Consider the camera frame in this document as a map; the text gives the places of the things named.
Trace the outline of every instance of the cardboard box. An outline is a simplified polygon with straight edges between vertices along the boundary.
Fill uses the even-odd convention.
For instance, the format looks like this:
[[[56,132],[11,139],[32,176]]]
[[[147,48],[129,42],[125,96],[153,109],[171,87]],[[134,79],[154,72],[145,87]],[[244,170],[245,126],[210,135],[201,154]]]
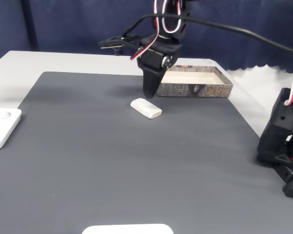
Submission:
[[[215,66],[175,65],[166,72],[157,95],[228,98],[232,88],[233,84]]]

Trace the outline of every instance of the white object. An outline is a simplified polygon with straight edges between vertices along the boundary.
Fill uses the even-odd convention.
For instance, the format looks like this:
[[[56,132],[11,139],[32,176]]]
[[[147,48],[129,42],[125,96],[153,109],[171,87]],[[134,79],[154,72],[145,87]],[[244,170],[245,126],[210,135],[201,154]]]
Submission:
[[[0,148],[8,140],[21,118],[21,110],[0,108]]]
[[[82,234],[173,234],[171,228],[165,224],[134,224],[92,226]]]
[[[176,65],[185,64],[216,66],[225,74],[233,83],[229,101],[259,136],[266,127],[280,89],[290,88],[293,80],[293,74],[280,71],[277,67],[264,66],[226,72],[210,59],[179,58],[176,62]],[[46,71],[143,75],[142,70],[128,56],[10,51],[0,59],[0,107],[18,108]]]
[[[130,106],[149,119],[156,118],[162,114],[162,110],[143,98],[133,100]]]

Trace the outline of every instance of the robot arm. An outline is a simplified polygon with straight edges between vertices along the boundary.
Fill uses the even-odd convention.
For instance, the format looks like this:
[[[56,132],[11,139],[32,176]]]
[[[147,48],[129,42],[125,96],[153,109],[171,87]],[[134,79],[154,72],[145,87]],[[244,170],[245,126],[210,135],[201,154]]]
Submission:
[[[189,2],[189,0],[154,0],[154,13],[188,17],[190,15]],[[137,59],[138,67],[143,71],[143,92],[147,98],[155,95],[166,70],[176,63],[182,47],[180,39],[184,37],[187,26],[187,22],[181,19],[156,17],[153,22],[156,34],[144,38],[128,35],[136,26],[133,25],[122,37],[99,43],[101,48],[114,48],[117,55],[122,54],[123,46],[130,46],[137,50],[131,60]],[[139,41],[139,46],[133,44],[135,40]]]

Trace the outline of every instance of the white table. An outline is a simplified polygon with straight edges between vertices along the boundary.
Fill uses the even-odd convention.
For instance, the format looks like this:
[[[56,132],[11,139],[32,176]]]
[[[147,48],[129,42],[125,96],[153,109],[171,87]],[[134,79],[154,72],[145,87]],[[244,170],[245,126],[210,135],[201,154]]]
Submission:
[[[215,65],[210,59],[180,58],[177,65]],[[129,57],[10,51],[0,59],[0,107],[17,108],[43,72],[72,72],[113,75],[142,75],[136,62]],[[264,108],[235,80],[229,97],[231,103],[260,136],[270,110]]]

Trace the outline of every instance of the black cable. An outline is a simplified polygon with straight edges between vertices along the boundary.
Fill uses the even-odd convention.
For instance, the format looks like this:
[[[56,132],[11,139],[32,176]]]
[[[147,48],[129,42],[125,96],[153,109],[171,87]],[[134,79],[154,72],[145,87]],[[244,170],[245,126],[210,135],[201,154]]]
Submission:
[[[198,24],[202,24],[202,25],[207,25],[207,26],[211,26],[211,27],[215,27],[215,28],[220,28],[220,29],[225,29],[227,31],[232,31],[232,32],[236,32],[236,33],[240,33],[243,34],[245,36],[254,38],[258,41],[273,45],[279,49],[288,51],[293,53],[293,49],[286,46],[286,45],[282,45],[278,42],[275,42],[273,40],[269,40],[261,35],[258,35],[257,33],[254,33],[250,30],[244,29],[244,28],[239,28],[239,27],[235,27],[235,26],[231,26],[231,25],[227,25],[227,24],[222,24],[222,23],[216,23],[216,22],[211,22],[208,20],[204,20],[204,19],[197,19],[194,17],[187,17],[187,16],[178,16],[178,15],[173,15],[173,14],[149,14],[149,15],[144,15],[142,17],[140,17],[134,24],[132,24],[130,27],[128,27],[126,29],[126,31],[123,34],[123,37],[126,37],[126,35],[128,33],[130,33],[135,27],[137,27],[144,19],[146,18],[154,18],[154,17],[160,17],[160,18],[175,18],[175,19],[182,19],[184,21],[188,21],[188,22],[193,22],[193,23],[198,23]]]

